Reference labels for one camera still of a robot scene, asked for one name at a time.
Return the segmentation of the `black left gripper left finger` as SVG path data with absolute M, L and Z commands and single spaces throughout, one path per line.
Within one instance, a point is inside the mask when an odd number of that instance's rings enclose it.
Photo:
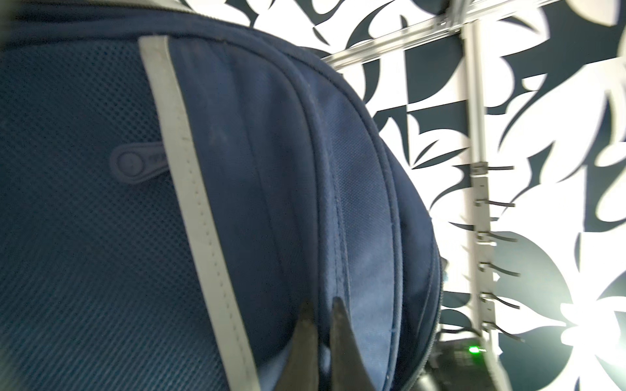
M 318 328 L 313 305 L 305 301 L 292 335 L 290 354 L 275 390 L 318 390 Z

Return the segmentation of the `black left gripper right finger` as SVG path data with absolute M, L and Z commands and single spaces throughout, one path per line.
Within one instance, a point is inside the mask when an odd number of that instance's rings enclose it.
M 374 390 L 350 325 L 350 317 L 340 297 L 333 299 L 330 350 L 331 390 Z

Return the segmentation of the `navy blue student backpack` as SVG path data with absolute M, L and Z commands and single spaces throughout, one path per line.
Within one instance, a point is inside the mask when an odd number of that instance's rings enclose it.
M 333 299 L 408 390 L 443 287 L 421 197 L 310 51 L 176 1 L 1 4 L 1 387 L 275 390 Z

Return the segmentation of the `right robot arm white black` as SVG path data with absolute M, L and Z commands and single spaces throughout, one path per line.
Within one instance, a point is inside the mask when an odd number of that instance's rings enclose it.
M 487 363 L 477 337 L 438 341 L 411 390 L 498 390 Z

